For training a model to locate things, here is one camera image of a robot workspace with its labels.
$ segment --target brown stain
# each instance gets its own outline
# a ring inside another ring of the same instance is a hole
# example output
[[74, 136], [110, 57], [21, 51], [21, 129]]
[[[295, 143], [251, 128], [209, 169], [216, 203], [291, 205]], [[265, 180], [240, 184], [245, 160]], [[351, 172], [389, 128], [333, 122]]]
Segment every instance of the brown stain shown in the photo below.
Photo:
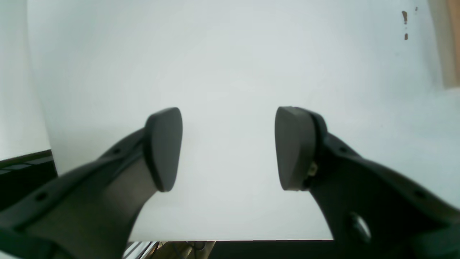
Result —
[[407, 24], [407, 12], [406, 11], [402, 12], [402, 17], [404, 17], [404, 24]]

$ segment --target screw hole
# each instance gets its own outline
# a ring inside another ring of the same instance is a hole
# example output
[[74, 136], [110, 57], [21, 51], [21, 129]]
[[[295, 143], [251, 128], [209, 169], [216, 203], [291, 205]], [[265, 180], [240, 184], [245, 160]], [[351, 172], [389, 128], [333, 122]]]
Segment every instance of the screw hole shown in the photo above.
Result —
[[36, 197], [35, 200], [37, 201], [42, 201], [48, 197], [47, 193], [39, 193]]
[[349, 230], [352, 237], [362, 243], [369, 244], [371, 242], [371, 230], [366, 221], [358, 214], [352, 212], [349, 216]]
[[417, 196], [420, 199], [426, 200], [426, 194], [420, 190], [414, 191], [415, 196]]

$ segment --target white table surface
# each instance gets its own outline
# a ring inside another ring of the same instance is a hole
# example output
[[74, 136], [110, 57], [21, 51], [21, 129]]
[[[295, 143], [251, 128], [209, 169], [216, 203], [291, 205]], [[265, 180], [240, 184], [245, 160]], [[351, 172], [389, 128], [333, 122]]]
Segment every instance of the white table surface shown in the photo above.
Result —
[[460, 207], [460, 91], [426, 0], [31, 0], [28, 23], [60, 174], [182, 112], [175, 186], [131, 240], [332, 238], [309, 193], [281, 189], [278, 106]]

